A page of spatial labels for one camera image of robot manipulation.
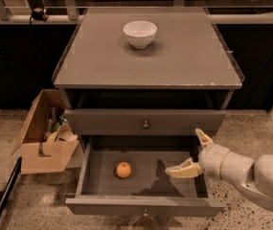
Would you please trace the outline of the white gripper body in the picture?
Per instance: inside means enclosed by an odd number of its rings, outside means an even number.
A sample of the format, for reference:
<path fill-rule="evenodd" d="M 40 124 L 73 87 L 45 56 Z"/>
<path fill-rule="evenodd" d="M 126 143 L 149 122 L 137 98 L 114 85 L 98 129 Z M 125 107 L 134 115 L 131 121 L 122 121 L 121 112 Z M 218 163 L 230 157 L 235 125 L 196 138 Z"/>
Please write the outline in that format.
<path fill-rule="evenodd" d="M 220 145 L 209 145 L 198 154 L 198 164 L 206 176 L 213 179 L 222 178 L 222 167 L 227 154 L 228 148 Z"/>

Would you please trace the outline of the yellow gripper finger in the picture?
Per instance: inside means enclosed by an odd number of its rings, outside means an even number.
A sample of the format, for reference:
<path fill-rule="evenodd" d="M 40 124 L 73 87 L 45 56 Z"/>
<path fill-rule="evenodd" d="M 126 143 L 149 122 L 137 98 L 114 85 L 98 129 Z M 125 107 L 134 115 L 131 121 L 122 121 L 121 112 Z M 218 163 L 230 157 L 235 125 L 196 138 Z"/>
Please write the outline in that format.
<path fill-rule="evenodd" d="M 165 173 L 172 178 L 195 178 L 202 174 L 202 170 L 198 163 L 189 158 L 178 166 L 166 168 Z"/>
<path fill-rule="evenodd" d="M 201 130 L 200 128 L 197 128 L 195 130 L 195 134 L 199 140 L 199 143 L 200 143 L 200 146 L 204 149 L 210 145 L 212 145 L 214 142 L 213 142 L 213 139 L 208 136 L 203 130 Z"/>

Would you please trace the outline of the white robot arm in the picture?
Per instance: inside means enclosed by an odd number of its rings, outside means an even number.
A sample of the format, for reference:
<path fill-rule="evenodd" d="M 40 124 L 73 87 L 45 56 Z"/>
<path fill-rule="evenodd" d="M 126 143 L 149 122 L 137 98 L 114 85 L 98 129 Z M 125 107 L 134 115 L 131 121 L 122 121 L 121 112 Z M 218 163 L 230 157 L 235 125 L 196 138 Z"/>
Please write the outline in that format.
<path fill-rule="evenodd" d="M 245 198 L 273 212 L 273 154 L 253 159 L 215 144 L 200 128 L 195 130 L 201 152 L 198 161 L 189 158 L 180 165 L 165 169 L 172 178 L 196 178 L 202 174 L 225 181 Z"/>

